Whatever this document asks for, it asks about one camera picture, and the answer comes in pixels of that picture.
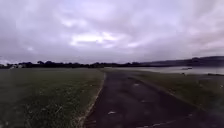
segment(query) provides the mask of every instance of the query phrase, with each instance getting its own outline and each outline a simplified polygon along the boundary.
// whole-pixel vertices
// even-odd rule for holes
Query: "paved path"
[[[87,128],[224,128],[220,119],[118,72],[107,73]]]

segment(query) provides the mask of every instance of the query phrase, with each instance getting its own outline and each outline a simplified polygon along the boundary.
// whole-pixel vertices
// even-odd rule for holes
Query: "grass field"
[[[224,115],[224,76],[119,70],[204,110]]]
[[[0,70],[0,127],[78,127],[102,80],[95,69]]]

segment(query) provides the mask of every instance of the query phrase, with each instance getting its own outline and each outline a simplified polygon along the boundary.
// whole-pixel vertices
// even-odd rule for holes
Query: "grey cloud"
[[[0,59],[90,63],[223,55],[223,4],[222,0],[0,0]]]

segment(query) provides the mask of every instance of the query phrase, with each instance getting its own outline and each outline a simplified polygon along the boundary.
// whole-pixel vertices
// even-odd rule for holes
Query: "treeline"
[[[93,64],[80,64],[80,63],[57,63],[52,61],[38,61],[37,63],[22,62],[18,64],[0,65],[0,68],[104,68],[104,67],[139,67],[138,62],[118,64],[118,63],[93,63]]]

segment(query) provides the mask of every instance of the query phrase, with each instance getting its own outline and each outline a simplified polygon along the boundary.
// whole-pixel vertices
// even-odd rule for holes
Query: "distant hill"
[[[184,60],[165,60],[141,63],[150,67],[172,67],[172,66],[198,66],[198,67],[220,67],[224,66],[224,56],[195,57]]]

